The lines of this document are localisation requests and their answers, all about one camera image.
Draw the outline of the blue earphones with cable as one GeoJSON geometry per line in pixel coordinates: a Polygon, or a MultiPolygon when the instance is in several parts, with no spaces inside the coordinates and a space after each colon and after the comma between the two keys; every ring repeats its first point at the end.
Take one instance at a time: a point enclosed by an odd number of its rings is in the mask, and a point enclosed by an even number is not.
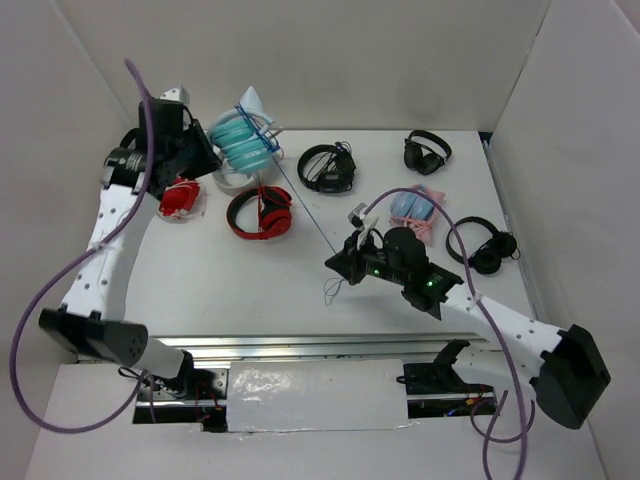
{"type": "Polygon", "coordinates": [[[332,245],[331,241],[327,237],[323,228],[320,226],[313,213],[307,207],[304,199],[296,189],[293,181],[290,176],[287,174],[286,169],[282,165],[282,161],[285,157],[285,152],[279,141],[276,137],[282,132],[279,130],[277,133],[272,133],[271,136],[268,136],[266,131],[273,125],[274,121],[268,117],[266,114],[263,114],[259,111],[254,111],[249,108],[245,108],[238,102],[234,106],[236,112],[248,123],[249,127],[252,129],[253,133],[257,136],[259,140],[263,142],[267,150],[272,154],[273,164],[277,167],[279,173],[282,175],[290,190],[294,193],[296,199],[300,206],[304,209],[309,219],[313,222],[315,228],[320,233],[325,243],[329,246],[333,253],[336,253],[336,248],[332,245]]]}

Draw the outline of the teal cat-ear headphones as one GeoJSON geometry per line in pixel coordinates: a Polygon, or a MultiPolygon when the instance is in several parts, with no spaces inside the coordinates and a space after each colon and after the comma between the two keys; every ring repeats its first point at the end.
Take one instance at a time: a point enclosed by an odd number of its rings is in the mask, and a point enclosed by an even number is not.
{"type": "Polygon", "coordinates": [[[232,109],[210,125],[207,137],[231,169],[249,175],[268,167],[280,153],[274,125],[250,86],[232,109]]]}

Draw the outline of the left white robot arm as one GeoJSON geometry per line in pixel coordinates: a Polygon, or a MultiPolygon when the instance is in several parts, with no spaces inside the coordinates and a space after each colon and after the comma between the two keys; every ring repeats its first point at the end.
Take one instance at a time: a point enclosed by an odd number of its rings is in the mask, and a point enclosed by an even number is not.
{"type": "Polygon", "coordinates": [[[146,371],[182,399],[197,383],[192,355],[125,321],[126,295],[144,234],[165,197],[181,182],[218,170],[221,161],[190,113],[184,89],[164,92],[150,107],[152,119],[141,119],[107,155],[91,255],[77,267],[61,305],[40,313],[39,325],[66,349],[146,371]]]}

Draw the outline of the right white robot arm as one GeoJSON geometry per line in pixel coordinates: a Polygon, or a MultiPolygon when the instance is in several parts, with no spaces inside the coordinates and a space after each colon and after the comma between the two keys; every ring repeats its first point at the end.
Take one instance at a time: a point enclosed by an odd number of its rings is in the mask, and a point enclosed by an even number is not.
{"type": "Polygon", "coordinates": [[[464,384],[518,391],[551,420],[577,430],[611,381],[586,329],[563,330],[471,292],[460,276],[431,262],[405,227],[389,230],[382,246],[371,233],[356,231],[325,265],[350,285],[368,276],[397,284],[415,309],[494,345],[488,351],[466,340],[450,341],[435,360],[436,381],[446,391],[464,384]]]}

